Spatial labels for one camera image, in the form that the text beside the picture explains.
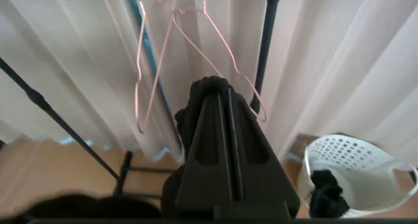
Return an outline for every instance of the white plastic basket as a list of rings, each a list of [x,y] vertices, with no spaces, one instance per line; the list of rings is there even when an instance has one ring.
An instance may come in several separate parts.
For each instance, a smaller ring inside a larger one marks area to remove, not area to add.
[[[329,169],[343,189],[350,206],[342,217],[361,217],[392,210],[404,204],[418,190],[400,191],[393,169],[413,165],[399,161],[365,141],[343,135],[328,135],[313,141],[305,150],[298,177],[298,192],[309,207],[315,189],[310,177],[315,170]]]

